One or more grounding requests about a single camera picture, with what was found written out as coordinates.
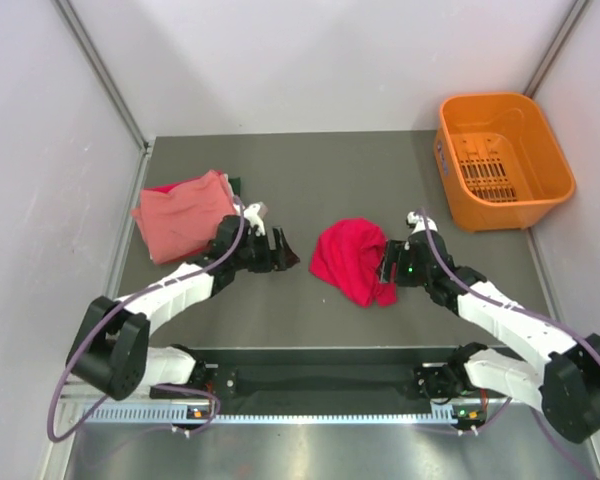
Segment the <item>stack of folded cloth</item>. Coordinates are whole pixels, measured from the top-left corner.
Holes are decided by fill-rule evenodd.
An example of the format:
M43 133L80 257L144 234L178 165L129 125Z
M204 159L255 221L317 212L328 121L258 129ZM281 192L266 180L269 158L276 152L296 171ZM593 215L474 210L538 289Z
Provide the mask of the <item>stack of folded cloth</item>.
M182 183L145 189L131 211L156 264L194 254L212 240L226 215L235 215L227 176L210 170Z

